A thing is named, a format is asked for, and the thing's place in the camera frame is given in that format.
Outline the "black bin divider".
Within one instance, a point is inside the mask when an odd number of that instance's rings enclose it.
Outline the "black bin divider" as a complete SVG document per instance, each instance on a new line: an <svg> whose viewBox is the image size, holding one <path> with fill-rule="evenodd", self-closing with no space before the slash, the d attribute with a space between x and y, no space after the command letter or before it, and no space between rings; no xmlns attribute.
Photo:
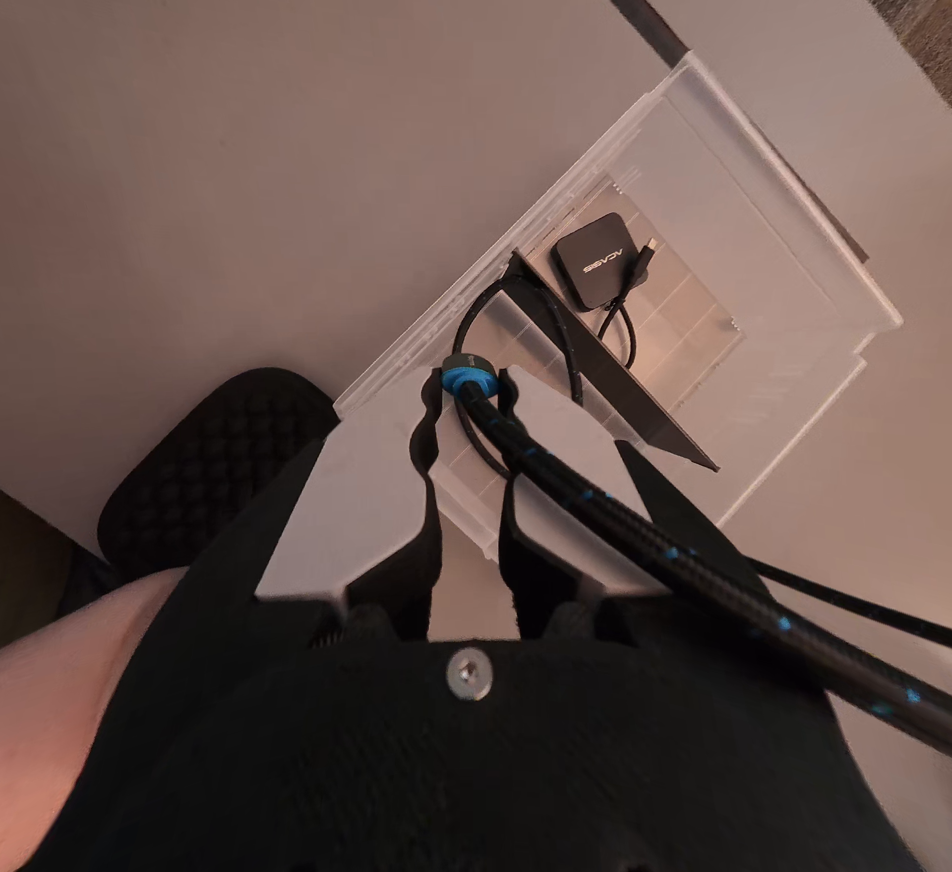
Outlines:
<svg viewBox="0 0 952 872"><path fill-rule="evenodd" d="M519 276L525 282L509 288L506 294L535 326L552 342L557 350L561 337L556 321L541 297L530 286L548 291L541 274L525 257L514 250L507 262L506 276ZM638 382L597 339L558 296L555 304L563 320L569 342L572 344L577 371L597 390L642 440L650 447L678 456L713 472L720 468L708 454L684 431L660 403Z"/></svg>

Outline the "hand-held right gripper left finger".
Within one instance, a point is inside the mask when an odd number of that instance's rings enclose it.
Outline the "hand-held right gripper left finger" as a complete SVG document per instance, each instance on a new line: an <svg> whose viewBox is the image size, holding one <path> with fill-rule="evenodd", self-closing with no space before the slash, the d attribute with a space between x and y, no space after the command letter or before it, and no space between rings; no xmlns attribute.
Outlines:
<svg viewBox="0 0 952 872"><path fill-rule="evenodd" d="M319 601L344 619L380 607L425 641L443 568L430 471L443 410L439 370L411 371L327 436L258 581L264 603Z"/></svg>

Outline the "clear plastic bin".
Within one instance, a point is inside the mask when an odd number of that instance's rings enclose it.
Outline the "clear plastic bin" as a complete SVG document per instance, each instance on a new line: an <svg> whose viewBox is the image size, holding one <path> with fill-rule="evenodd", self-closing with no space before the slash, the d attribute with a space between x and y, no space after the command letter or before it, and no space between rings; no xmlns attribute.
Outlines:
<svg viewBox="0 0 952 872"><path fill-rule="evenodd" d="M818 202L693 55L643 95L337 400L346 417L448 355L460 320L517 250L572 307L550 252L609 212L659 246L628 313L628 371L720 468L645 443L582 377L585 410L724 526L901 325Z"/></svg>

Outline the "person's leg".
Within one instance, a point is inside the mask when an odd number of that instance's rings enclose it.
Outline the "person's leg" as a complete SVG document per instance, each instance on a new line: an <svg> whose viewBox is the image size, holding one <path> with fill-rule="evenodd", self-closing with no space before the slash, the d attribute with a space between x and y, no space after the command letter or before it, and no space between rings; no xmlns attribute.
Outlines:
<svg viewBox="0 0 952 872"><path fill-rule="evenodd" d="M1 651L1 869L19 869L65 805L117 684L186 569L123 585Z"/></svg>

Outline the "black silver hdmi hub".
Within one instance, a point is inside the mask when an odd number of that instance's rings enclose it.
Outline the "black silver hdmi hub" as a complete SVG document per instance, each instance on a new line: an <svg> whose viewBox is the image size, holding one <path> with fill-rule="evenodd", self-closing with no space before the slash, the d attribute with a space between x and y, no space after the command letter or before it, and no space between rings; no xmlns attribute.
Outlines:
<svg viewBox="0 0 952 872"><path fill-rule="evenodd" d="M649 264L659 246L650 235L637 246L623 217L609 212L560 238L550 255L578 311L604 311L597 336L602 340L617 316L622 318L628 344L625 368L637 355L637 336L626 308L628 296L648 278Z"/></svg>

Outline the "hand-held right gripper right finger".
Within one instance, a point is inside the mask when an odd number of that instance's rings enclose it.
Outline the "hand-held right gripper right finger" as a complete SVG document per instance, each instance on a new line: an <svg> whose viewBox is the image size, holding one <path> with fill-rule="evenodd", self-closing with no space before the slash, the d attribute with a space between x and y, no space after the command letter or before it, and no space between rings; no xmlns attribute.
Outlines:
<svg viewBox="0 0 952 872"><path fill-rule="evenodd" d="M616 441L585 409L519 366L504 373L500 410L532 439L600 489L646 519ZM669 589L579 523L525 475L507 485L499 536L499 565L520 636L541 637L560 604L597 609L612 597L660 597Z"/></svg>

